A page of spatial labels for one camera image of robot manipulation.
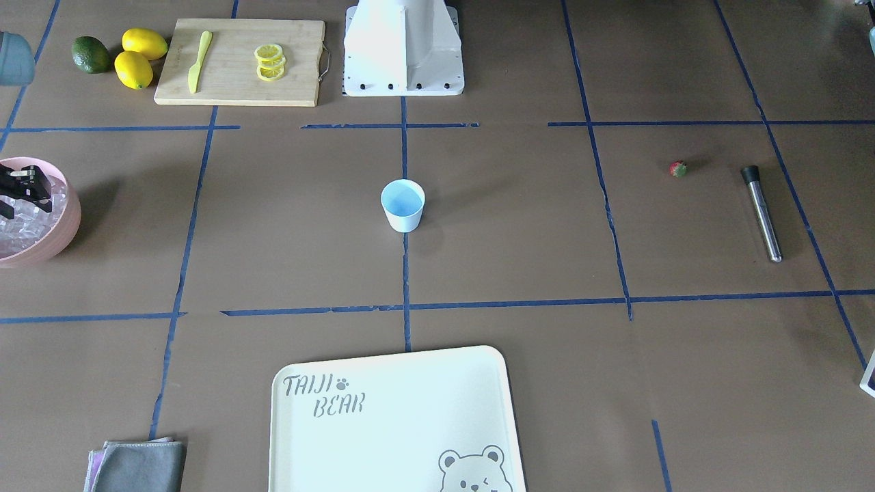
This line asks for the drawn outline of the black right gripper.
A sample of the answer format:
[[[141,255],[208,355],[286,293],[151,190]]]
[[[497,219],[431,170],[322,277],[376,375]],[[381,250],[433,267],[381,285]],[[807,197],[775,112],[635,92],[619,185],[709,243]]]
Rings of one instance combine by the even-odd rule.
[[[47,214],[53,211],[52,182],[37,165],[20,170],[1,165],[1,195],[30,202]]]

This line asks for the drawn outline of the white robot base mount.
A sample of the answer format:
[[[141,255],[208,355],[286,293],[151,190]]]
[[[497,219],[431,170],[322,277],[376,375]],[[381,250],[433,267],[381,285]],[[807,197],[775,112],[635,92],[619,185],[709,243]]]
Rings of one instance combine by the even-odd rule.
[[[347,8],[343,44],[346,96],[465,90],[459,16],[444,1],[360,1]]]

